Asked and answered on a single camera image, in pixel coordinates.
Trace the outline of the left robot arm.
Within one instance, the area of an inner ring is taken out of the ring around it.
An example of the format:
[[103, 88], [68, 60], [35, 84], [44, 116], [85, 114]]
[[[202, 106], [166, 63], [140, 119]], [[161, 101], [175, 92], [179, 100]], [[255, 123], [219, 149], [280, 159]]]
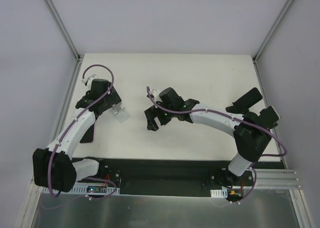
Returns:
[[98, 117], [121, 102], [110, 81], [93, 79], [90, 89], [76, 103], [66, 127], [46, 148], [34, 151], [35, 184], [50, 191], [69, 192], [77, 181], [87, 177], [96, 183], [102, 182], [106, 171], [99, 166], [98, 160], [84, 158], [73, 162], [73, 154], [78, 144], [93, 141]]

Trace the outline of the aluminium frame post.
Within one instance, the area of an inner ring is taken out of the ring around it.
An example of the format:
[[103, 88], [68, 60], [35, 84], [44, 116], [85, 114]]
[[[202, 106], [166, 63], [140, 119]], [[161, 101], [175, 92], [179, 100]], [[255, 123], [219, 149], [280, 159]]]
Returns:
[[80, 61], [81, 59], [81, 55], [79, 54], [53, 0], [43, 0], [45, 5], [47, 6], [47, 9], [49, 11], [49, 13], [51, 14], [58, 30], [60, 31], [60, 34], [62, 36], [62, 38], [64, 39], [67, 47], [69, 48], [72, 56], [74, 57], [74, 59], [76, 61]]
[[280, 24], [282, 23], [283, 19], [287, 15], [289, 9], [292, 7], [295, 0], [286, 0], [282, 8], [280, 9], [278, 15], [276, 16], [275, 20], [273, 21], [271, 27], [269, 28], [266, 36], [264, 37], [261, 45], [259, 46], [257, 52], [252, 57], [252, 61], [254, 64], [256, 64], [259, 60], [259, 58], [262, 56], [264, 50], [270, 43], [271, 39], [277, 32], [278, 28], [280, 27]]

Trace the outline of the white folding phone stand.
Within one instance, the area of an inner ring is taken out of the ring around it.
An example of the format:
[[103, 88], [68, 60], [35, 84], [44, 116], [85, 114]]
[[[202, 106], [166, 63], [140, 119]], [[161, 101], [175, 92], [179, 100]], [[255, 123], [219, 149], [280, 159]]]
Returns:
[[111, 110], [115, 118], [121, 123], [130, 117], [130, 113], [126, 110], [125, 106], [121, 102], [114, 105]]

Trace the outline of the left aluminium frame post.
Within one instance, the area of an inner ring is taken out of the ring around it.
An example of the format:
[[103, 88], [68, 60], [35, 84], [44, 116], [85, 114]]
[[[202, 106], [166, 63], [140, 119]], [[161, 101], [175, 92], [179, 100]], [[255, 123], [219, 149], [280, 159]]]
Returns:
[[81, 59], [81, 55], [79, 54], [53, 0], [43, 0], [45, 5], [47, 6], [47, 9], [49, 11], [49, 13], [51, 14], [58, 30], [60, 31], [60, 34], [62, 36], [62, 38], [64, 39], [67, 47], [69, 48], [72, 56], [74, 57], [74, 59], [76, 61], [80, 61]]

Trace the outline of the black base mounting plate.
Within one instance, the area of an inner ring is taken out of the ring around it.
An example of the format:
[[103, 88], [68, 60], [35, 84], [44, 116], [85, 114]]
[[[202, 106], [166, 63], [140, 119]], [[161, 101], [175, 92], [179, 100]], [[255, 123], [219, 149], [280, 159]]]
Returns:
[[239, 201], [255, 185], [252, 171], [236, 178], [227, 173], [227, 161], [146, 160], [98, 158], [93, 177], [111, 181], [122, 195], [210, 197], [211, 191], [227, 189]]

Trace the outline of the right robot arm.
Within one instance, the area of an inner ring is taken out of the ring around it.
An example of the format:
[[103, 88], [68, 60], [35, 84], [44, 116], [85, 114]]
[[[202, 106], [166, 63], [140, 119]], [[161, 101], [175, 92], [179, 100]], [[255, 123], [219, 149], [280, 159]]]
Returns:
[[224, 173], [226, 182], [233, 186], [241, 182], [243, 173], [261, 158], [272, 138], [270, 130], [279, 118], [271, 106], [260, 114], [249, 110], [262, 99], [257, 88], [251, 89], [227, 107], [225, 112], [214, 110], [195, 99], [184, 100], [171, 87], [163, 91], [148, 87], [146, 92], [153, 103], [144, 112], [148, 130], [157, 131], [159, 126], [176, 118], [182, 122], [218, 129], [234, 138], [237, 154]]

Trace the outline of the right aluminium frame post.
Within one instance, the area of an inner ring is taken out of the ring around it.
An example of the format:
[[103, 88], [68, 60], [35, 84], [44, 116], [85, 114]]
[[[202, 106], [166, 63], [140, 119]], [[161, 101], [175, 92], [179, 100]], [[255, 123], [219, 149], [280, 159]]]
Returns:
[[262, 56], [264, 50], [270, 43], [271, 39], [277, 32], [278, 28], [280, 27], [280, 24], [282, 23], [283, 19], [287, 15], [289, 9], [292, 7], [295, 0], [286, 0], [282, 8], [280, 9], [278, 15], [276, 16], [275, 20], [273, 21], [271, 27], [269, 28], [266, 36], [264, 37], [261, 45], [259, 46], [257, 52], [252, 57], [252, 61], [254, 64], [256, 64], [259, 60], [259, 58]]

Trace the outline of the aluminium rail lower right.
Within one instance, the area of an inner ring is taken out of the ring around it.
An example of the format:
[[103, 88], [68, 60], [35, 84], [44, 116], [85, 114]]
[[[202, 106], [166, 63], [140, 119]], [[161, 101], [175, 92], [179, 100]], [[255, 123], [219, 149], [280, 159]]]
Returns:
[[257, 169], [257, 189], [301, 190], [302, 184], [295, 170]]

